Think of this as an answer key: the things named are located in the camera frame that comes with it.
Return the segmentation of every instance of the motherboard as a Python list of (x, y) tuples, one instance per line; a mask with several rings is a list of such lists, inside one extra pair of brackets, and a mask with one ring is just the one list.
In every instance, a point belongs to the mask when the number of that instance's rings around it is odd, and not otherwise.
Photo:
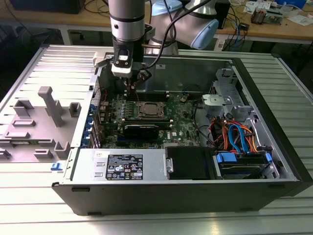
[(102, 148), (199, 146), (193, 99), (183, 94), (133, 94), (102, 102)]

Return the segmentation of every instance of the power supply label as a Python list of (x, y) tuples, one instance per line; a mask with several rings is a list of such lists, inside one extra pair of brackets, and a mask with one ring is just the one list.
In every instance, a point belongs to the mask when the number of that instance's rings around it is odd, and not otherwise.
[(142, 155), (109, 155), (107, 180), (142, 180)]

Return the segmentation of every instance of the wooden workbench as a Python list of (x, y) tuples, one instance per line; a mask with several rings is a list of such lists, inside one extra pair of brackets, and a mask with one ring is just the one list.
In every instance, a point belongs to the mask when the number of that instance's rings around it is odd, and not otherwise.
[[(85, 9), (77, 15), (53, 12), (35, 12), (35, 11), (16, 11), (6, 0), (12, 13), (28, 27), (54, 28), (61, 31), (65, 45), (71, 45), (69, 30), (86, 30), (86, 31), (111, 31), (110, 16), (108, 13), (91, 13)], [(98, 6), (104, 6), (101, 0), (97, 0)], [(87, 9), (97, 11), (95, 1), (88, 4)], [(101, 8), (102, 11), (108, 11), (108, 7)], [(146, 7), (145, 22), (149, 22), (150, 5)], [(4, 0), (0, 0), (0, 25), (21, 26), (19, 22), (8, 11)]]
[[(281, 25), (278, 24), (253, 24), (251, 23), (251, 14), (244, 13), (244, 6), (233, 7), (236, 16), (242, 23), (246, 23), (249, 26), (249, 30), (246, 36), (246, 40), (251, 41), (264, 41), (264, 42), (278, 42), (278, 43), (299, 43), (310, 44), (313, 40), (313, 24), (307, 26), (301, 26), (294, 23), (287, 18), (284, 18)], [(305, 5), (303, 8), (306, 12), (301, 12), (301, 15), (306, 16), (308, 11), (313, 12), (313, 6)], [(231, 21), (226, 21), (223, 29), (218, 29), (216, 32), (217, 42), (214, 50), (222, 50), (225, 44), (225, 40), (232, 37), (235, 33), (232, 27)]]
[[(110, 18), (109, 15), (91, 13), (82, 10), (77, 15), (64, 14), (64, 13), (50, 13), (50, 12), (30, 12), (30, 11), (15, 11), (9, 0), (6, 0), (13, 14), (24, 25), (29, 27), (42, 27), (42, 28), (56, 28), (61, 31), (65, 44), (71, 44), (69, 30), (90, 30), (90, 31), (110, 31)], [(103, 6), (103, 2), (98, 0), (98, 5)], [(150, 17), (150, 6), (146, 5), (146, 22)], [(236, 15), (241, 18), (241, 22), (249, 24), (248, 34), (246, 40), (252, 41), (270, 41), (270, 42), (285, 42), (285, 43), (301, 43), (308, 44), (313, 40), (313, 24), (308, 26), (301, 26), (287, 19), (283, 19), (281, 25), (276, 24), (252, 24), (250, 21), (251, 14), (243, 13), (244, 7), (241, 6), (236, 10)], [(97, 11), (95, 2), (88, 5), (91, 11)], [(306, 5), (305, 11), (313, 11), (313, 6)], [(0, 0), (0, 24), (21, 26), (7, 10), (4, 0)], [(234, 29), (230, 21), (226, 21), (224, 29), (219, 29), (216, 33), (218, 38), (215, 50), (223, 48), (226, 39), (234, 34)]]
[[(233, 7), (238, 18), (241, 18), (242, 23), (249, 24), (248, 36), (255, 37), (273, 37), (273, 38), (287, 38), (287, 39), (302, 39), (302, 40), (313, 40), (313, 24), (307, 26), (301, 26), (294, 23), (287, 18), (284, 18), (281, 25), (264, 23), (262, 25), (251, 23), (251, 14), (244, 13), (244, 6)], [(304, 11), (312, 11), (313, 6), (305, 5)], [(306, 16), (308, 12), (302, 12), (301, 15)], [(231, 21), (226, 21), (223, 29), (219, 29), (219, 34), (233, 34), (234, 29), (231, 26)]]

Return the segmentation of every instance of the side panel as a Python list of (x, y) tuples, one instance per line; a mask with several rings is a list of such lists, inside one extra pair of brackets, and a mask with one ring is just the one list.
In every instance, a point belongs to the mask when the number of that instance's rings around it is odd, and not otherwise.
[(238, 70), (238, 73), (240, 74), (247, 88), (247, 91), (249, 92), (253, 101), (258, 107), (280, 151), (283, 153), (286, 161), (288, 162), (288, 165), (292, 169), (297, 179), (302, 181), (298, 188), (285, 195), (285, 196), (295, 196), (312, 185), (313, 183), (312, 177), (306, 170), (304, 164), (302, 163), (301, 159), (299, 158), (298, 154), (296, 153), (295, 149), (293, 148), (283, 129), (279, 125), (274, 114), (268, 107), (266, 101), (264, 100), (262, 94), (255, 85), (254, 81), (252, 80), (250, 74), (246, 70), (242, 61), (240, 59), (234, 59), (233, 61), (236, 66), (236, 69)]
[(52, 185), (78, 215), (258, 211), (297, 183)]

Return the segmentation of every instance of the aluminum extrusion table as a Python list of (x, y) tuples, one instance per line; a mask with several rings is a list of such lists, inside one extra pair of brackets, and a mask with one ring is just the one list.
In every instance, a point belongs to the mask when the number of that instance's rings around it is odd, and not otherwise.
[[(83, 102), (94, 74), (92, 58), (109, 47), (40, 48), (0, 103), (0, 135), (12, 120), (18, 98), (37, 99), (41, 85), (67, 106)], [(181, 50), (181, 55), (224, 56), (229, 52)], [(242, 60), (307, 170), (313, 176), (313, 97), (287, 65), (270, 54), (232, 53)], [(50, 163), (0, 164), (2, 234), (180, 234), (242, 235), (313, 232), (313, 187), (278, 199), (259, 212), (78, 216), (51, 189), (62, 174)]]

